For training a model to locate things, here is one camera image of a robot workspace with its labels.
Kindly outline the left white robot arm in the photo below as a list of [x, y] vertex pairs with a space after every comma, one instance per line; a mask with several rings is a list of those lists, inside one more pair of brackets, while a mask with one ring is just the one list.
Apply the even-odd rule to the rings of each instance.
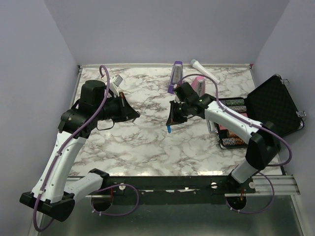
[[123, 92], [115, 95], [102, 81], [85, 82], [80, 98], [61, 116], [55, 147], [42, 176], [32, 191], [22, 194], [20, 203], [63, 222], [81, 199], [93, 192], [106, 193], [109, 174], [98, 169], [90, 170], [74, 184], [66, 184], [74, 160], [99, 121], [118, 123], [139, 117]]

